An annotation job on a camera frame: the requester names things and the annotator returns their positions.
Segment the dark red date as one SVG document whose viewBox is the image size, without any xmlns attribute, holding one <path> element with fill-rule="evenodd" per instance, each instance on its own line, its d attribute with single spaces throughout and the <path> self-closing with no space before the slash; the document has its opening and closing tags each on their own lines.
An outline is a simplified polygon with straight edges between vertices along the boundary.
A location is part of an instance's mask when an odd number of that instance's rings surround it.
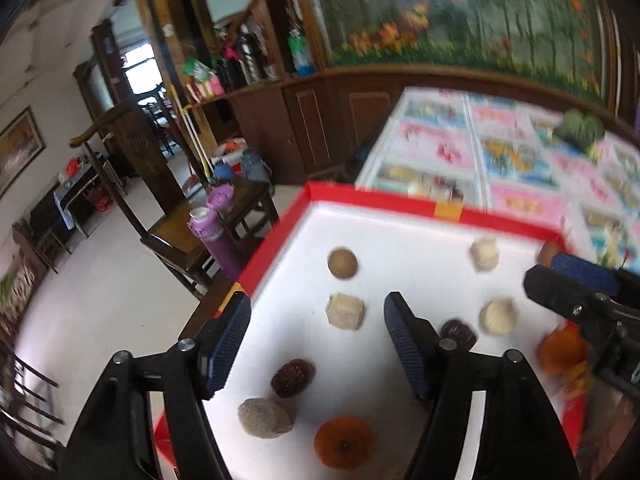
<svg viewBox="0 0 640 480">
<path fill-rule="evenodd" d="M 440 328 L 439 335 L 442 338 L 453 340 L 459 348 L 471 351 L 477 343 L 474 330 L 462 321 L 461 318 L 450 318 Z"/>
<path fill-rule="evenodd" d="M 314 378 L 314 364 L 303 359 L 294 359 L 283 364 L 271 378 L 273 392 L 282 399 L 297 396 Z"/>
</svg>

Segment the orange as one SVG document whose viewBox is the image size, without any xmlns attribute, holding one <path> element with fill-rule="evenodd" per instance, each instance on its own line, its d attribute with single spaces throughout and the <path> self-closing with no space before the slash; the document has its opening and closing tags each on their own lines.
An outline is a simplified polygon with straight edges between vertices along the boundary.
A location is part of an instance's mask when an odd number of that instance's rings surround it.
<svg viewBox="0 0 640 480">
<path fill-rule="evenodd" d="M 587 359 L 587 344 L 578 330 L 555 330 L 539 344 L 536 351 L 539 367 L 550 376 L 558 376 Z"/>
<path fill-rule="evenodd" d="M 375 443 L 376 433 L 362 420 L 335 417 L 314 435 L 314 454 L 328 468 L 350 471 L 370 460 Z"/>
</svg>

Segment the beige cake cylinder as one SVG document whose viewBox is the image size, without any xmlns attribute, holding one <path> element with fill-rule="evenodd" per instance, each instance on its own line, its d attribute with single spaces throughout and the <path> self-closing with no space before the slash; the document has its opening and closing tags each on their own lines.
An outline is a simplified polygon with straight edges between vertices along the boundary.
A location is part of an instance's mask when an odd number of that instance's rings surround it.
<svg viewBox="0 0 640 480">
<path fill-rule="evenodd" d="M 288 412 L 265 398 L 245 400 L 238 407 L 238 419 L 247 434 L 259 439 L 277 439 L 293 428 Z"/>
</svg>

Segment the beige cake block small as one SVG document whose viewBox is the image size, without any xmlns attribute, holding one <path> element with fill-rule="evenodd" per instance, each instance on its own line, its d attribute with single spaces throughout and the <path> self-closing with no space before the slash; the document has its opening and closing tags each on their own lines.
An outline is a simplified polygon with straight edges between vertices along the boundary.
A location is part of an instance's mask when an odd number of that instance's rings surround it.
<svg viewBox="0 0 640 480">
<path fill-rule="evenodd" d="M 366 306 L 362 300 L 341 292 L 331 295 L 326 306 L 329 324 L 339 330 L 358 330 L 365 313 Z"/>
</svg>

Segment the beige round cake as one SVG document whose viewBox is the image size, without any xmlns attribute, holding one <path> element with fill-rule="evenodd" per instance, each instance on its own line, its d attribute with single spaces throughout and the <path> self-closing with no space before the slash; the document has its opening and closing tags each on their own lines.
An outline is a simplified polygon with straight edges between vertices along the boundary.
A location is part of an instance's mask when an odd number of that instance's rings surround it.
<svg viewBox="0 0 640 480">
<path fill-rule="evenodd" d="M 488 335 L 509 335 L 518 324 L 518 310 L 511 298 L 495 298 L 480 310 L 480 327 Z"/>
</svg>

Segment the brown kiwi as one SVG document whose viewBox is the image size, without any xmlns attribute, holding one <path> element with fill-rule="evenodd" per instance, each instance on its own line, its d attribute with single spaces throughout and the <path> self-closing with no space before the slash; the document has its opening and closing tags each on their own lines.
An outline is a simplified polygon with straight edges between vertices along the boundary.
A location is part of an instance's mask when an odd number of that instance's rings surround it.
<svg viewBox="0 0 640 480">
<path fill-rule="evenodd" d="M 359 268 L 356 255 L 346 247 L 335 247 L 328 257 L 328 268 L 334 278 L 350 280 Z"/>
<path fill-rule="evenodd" d="M 555 242 L 545 242 L 538 252 L 536 263 L 541 266 L 545 266 L 546 268 L 550 268 L 552 265 L 552 259 L 559 252 L 562 252 L 562 249 L 558 244 Z"/>
</svg>

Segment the red white shallow box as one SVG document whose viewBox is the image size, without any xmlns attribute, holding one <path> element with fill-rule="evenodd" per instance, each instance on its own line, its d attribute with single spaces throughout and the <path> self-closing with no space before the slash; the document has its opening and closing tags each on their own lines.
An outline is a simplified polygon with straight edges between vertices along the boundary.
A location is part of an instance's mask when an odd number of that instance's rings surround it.
<svg viewBox="0 0 640 480">
<path fill-rule="evenodd" d="M 572 464 L 585 402 L 552 388 L 538 344 L 561 324 L 526 271 L 559 232 L 444 203 L 307 183 L 250 259 L 250 322 L 202 404 L 235 479 L 377 479 L 424 430 L 461 444 L 427 478 L 469 479 L 495 429 L 493 479 Z"/>
</svg>

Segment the purple thermos bottle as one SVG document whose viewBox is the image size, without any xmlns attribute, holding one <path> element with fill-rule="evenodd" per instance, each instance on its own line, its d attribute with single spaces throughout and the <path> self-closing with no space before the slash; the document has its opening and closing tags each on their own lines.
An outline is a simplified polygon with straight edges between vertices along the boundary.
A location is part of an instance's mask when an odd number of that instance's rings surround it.
<svg viewBox="0 0 640 480">
<path fill-rule="evenodd" d="M 189 212 L 188 227 L 207 248 L 224 274 L 236 282 L 244 269 L 245 259 L 218 211 L 206 206 L 193 208 Z"/>
</svg>

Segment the wooden chair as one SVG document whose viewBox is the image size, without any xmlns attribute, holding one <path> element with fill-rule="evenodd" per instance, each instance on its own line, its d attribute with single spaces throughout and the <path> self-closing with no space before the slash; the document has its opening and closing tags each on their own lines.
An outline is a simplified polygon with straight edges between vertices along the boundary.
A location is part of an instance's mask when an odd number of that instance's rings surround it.
<svg viewBox="0 0 640 480">
<path fill-rule="evenodd" d="M 122 197 L 122 192 L 98 162 L 89 140 L 106 130 L 113 133 L 126 159 L 148 187 L 163 215 L 152 226 L 144 226 Z M 68 141 L 72 148 L 83 148 L 98 173 L 104 188 L 137 232 L 140 242 L 160 259 L 165 268 L 196 298 L 214 284 L 208 274 L 214 262 L 203 243 L 186 226 L 189 210 L 210 189 L 205 180 L 191 195 L 184 194 L 152 133 L 150 122 L 133 99 L 121 102 L 102 114 L 84 133 Z M 279 220 L 269 185 L 236 177 L 230 181 L 235 189 L 231 206 L 221 214 L 227 232 L 244 254 L 251 255 L 262 239 L 258 233 Z"/>
</svg>

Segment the green leafy vegetable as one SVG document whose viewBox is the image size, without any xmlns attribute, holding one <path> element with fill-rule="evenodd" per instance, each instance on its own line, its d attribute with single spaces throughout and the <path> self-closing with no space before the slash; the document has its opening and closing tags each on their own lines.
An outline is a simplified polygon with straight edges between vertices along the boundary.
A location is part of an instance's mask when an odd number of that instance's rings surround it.
<svg viewBox="0 0 640 480">
<path fill-rule="evenodd" d="M 605 128 L 597 116 L 570 108 L 563 114 L 562 122 L 553 128 L 552 136 L 590 156 L 604 138 Z"/>
</svg>

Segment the colourful fruit print tablecloth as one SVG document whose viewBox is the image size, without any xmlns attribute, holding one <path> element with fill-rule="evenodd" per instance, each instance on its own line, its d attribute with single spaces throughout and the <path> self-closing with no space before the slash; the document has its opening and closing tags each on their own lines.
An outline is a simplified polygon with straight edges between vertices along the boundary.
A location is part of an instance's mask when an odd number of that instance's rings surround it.
<svg viewBox="0 0 640 480">
<path fill-rule="evenodd" d="M 552 136 L 563 114 L 488 94 L 408 88 L 355 184 L 545 226 L 582 258 L 636 272 L 638 148 L 605 131 L 582 154 Z"/>
</svg>

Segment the dark wooden side cabinet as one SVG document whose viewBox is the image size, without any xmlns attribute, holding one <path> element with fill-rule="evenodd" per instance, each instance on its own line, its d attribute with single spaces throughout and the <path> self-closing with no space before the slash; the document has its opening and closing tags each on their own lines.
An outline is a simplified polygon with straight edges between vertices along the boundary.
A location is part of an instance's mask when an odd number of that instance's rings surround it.
<svg viewBox="0 0 640 480">
<path fill-rule="evenodd" d="M 272 171 L 299 184 L 346 165 L 382 131 L 399 100 L 393 77 L 336 68 L 308 77 L 251 84 L 201 102 L 226 103 L 238 133 Z"/>
</svg>

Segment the glass cabinet with flower decor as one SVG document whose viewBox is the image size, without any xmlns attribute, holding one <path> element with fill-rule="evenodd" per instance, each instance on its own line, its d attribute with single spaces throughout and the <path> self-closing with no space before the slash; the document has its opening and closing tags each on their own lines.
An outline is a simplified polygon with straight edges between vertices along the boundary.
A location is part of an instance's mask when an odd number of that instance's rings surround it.
<svg viewBox="0 0 640 480">
<path fill-rule="evenodd" d="M 332 66 L 491 70 L 603 103 L 599 0 L 311 0 Z"/>
</svg>

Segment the black thermos flask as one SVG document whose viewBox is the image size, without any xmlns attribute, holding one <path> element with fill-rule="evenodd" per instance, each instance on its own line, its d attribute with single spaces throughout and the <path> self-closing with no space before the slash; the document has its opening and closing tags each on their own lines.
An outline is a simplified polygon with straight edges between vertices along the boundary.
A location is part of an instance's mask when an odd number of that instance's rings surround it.
<svg viewBox="0 0 640 480">
<path fill-rule="evenodd" d="M 258 84 L 264 77 L 264 69 L 262 63 L 258 60 L 258 52 L 256 42 L 250 32 L 244 32 L 236 40 L 239 54 L 246 71 L 246 76 L 252 84 Z"/>
</svg>

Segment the green cap plastic bottle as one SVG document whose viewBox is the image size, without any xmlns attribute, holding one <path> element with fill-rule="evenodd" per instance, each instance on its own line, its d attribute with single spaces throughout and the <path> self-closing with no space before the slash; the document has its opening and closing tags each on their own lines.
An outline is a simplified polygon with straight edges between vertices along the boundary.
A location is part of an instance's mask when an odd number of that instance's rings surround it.
<svg viewBox="0 0 640 480">
<path fill-rule="evenodd" d="M 311 53 L 306 36 L 297 28 L 293 28 L 288 36 L 292 59 L 296 73 L 301 77 L 313 75 L 316 71 L 312 62 Z"/>
</svg>

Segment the framed wall picture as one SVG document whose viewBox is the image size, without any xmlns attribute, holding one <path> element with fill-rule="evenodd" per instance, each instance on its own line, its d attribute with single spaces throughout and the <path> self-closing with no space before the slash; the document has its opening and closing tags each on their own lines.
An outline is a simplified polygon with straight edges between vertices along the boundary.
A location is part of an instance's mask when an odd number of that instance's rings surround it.
<svg viewBox="0 0 640 480">
<path fill-rule="evenodd" d="M 32 108 L 26 107 L 0 136 L 0 194 L 4 195 L 20 174 L 46 149 Z"/>
</svg>

